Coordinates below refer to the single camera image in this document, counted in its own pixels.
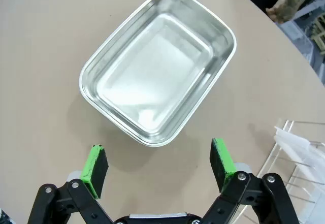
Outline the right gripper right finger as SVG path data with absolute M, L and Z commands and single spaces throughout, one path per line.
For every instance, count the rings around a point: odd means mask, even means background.
M 212 139 L 210 164 L 220 195 L 201 223 L 229 223 L 241 205 L 251 206 L 259 223 L 299 222 L 278 174 L 269 173 L 258 178 L 237 170 L 223 139 Z

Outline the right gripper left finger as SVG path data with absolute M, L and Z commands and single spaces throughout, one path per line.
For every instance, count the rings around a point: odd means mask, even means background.
M 67 223 L 73 213 L 85 223 L 113 223 L 98 203 L 108 167 L 103 146 L 92 146 L 81 176 L 59 188 L 50 183 L 40 186 L 28 223 Z

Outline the person's left hand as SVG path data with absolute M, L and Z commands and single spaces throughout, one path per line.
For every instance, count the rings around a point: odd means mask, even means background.
M 278 23 L 284 22 L 284 18 L 281 12 L 282 12 L 282 5 L 279 6 L 274 5 L 271 8 L 266 8 L 266 14 L 273 22 L 278 22 Z

